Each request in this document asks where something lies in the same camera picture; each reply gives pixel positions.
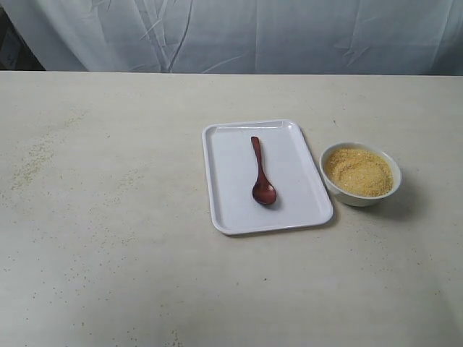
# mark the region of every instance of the white cloth backdrop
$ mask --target white cloth backdrop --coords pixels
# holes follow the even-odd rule
[[[463,74],[463,0],[0,0],[48,70]]]

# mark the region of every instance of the white tray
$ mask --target white tray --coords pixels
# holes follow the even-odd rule
[[[263,165],[278,199],[270,207],[252,198],[258,167],[251,136],[260,138]],[[333,206],[293,121],[217,124],[203,131],[211,217],[226,235],[317,226]]]

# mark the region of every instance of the white table surface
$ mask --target white table surface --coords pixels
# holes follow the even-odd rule
[[[463,78],[0,72],[0,346],[463,346]],[[404,174],[229,238],[201,131],[292,119]]]

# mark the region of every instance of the wooden spoon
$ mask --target wooden spoon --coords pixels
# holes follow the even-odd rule
[[[258,179],[252,188],[252,197],[261,205],[271,205],[276,201],[276,190],[267,180],[262,167],[262,152],[260,150],[260,141],[256,136],[251,137],[252,146],[254,147],[255,157],[258,160]]]

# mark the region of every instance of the yellow granular food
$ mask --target yellow granular food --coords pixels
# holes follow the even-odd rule
[[[335,150],[325,163],[325,173],[336,186],[363,197],[378,197],[392,189],[391,169],[379,155],[368,150]]]

